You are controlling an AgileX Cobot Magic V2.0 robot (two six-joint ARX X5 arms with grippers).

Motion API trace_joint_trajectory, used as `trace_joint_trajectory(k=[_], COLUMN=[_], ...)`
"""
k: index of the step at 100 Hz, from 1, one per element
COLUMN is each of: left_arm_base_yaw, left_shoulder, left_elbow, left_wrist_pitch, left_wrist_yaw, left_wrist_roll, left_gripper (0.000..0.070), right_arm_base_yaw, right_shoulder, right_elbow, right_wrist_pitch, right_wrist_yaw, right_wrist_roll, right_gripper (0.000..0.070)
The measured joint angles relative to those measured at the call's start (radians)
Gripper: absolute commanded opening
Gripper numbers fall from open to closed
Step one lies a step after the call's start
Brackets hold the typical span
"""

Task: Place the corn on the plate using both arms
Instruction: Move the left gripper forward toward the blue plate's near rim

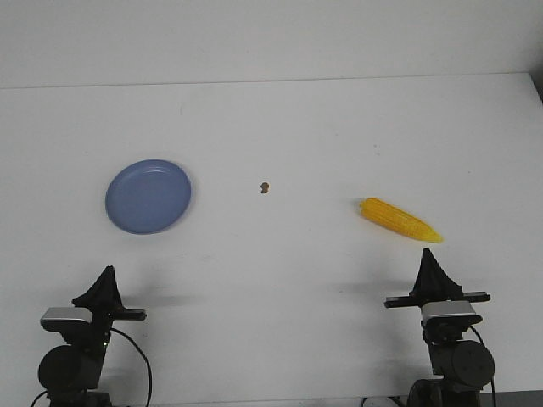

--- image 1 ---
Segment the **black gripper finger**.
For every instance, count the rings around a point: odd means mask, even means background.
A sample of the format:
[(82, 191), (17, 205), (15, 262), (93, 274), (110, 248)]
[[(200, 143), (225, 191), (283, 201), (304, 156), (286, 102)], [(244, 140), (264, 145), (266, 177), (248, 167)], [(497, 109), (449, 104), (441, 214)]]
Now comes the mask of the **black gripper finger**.
[(110, 302), (112, 303), (111, 307), (113, 309), (123, 309), (124, 305), (120, 297), (120, 292), (115, 277), (115, 268), (113, 265), (108, 266), (108, 272), (110, 285)]
[(435, 300), (457, 300), (463, 296), (462, 286), (452, 281), (429, 249), (428, 296)]
[(417, 305), (421, 306), (428, 300), (429, 287), (429, 249), (423, 250), (419, 271), (410, 296), (417, 301)]
[(93, 313), (105, 313), (111, 305), (111, 267), (107, 266), (90, 288), (74, 298), (75, 307), (85, 308)]

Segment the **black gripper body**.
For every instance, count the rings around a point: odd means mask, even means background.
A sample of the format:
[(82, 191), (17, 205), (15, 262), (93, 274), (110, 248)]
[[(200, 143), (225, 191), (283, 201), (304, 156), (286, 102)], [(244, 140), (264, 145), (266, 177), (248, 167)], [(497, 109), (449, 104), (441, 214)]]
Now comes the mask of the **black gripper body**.
[(473, 304), (489, 301), (487, 292), (468, 292), (459, 298), (387, 297), (383, 305), (386, 309), (418, 307), (425, 342), (458, 342), (471, 326), (483, 320)]
[(92, 322), (90, 326), (60, 333), (68, 344), (80, 348), (107, 347), (115, 321), (144, 321), (147, 318), (147, 312), (144, 309), (123, 308), (106, 311), (105, 313), (91, 313)]

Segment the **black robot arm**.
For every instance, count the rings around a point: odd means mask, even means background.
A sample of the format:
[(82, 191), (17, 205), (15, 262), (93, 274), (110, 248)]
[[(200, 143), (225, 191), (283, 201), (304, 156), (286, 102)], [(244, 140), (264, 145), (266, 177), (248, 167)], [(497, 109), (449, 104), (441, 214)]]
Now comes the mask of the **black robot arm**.
[(407, 406), (480, 406), (480, 392), (494, 384), (495, 360), (475, 326), (483, 318), (475, 303), (490, 301), (487, 292), (466, 292), (444, 272), (425, 248), (413, 289), (387, 297), (387, 309), (417, 307), (435, 379), (419, 379), (408, 393)]
[(32, 405), (45, 396), (51, 406), (111, 406), (111, 396), (99, 392), (104, 358), (114, 332), (126, 339), (143, 358), (148, 375), (150, 405), (153, 374), (147, 355), (128, 334), (114, 328), (116, 321), (144, 321), (143, 309), (128, 309), (121, 300), (115, 268), (108, 265), (98, 279), (70, 307), (52, 307), (40, 318), (47, 332), (57, 332), (64, 344), (48, 351), (38, 369), (38, 381), (44, 390)]

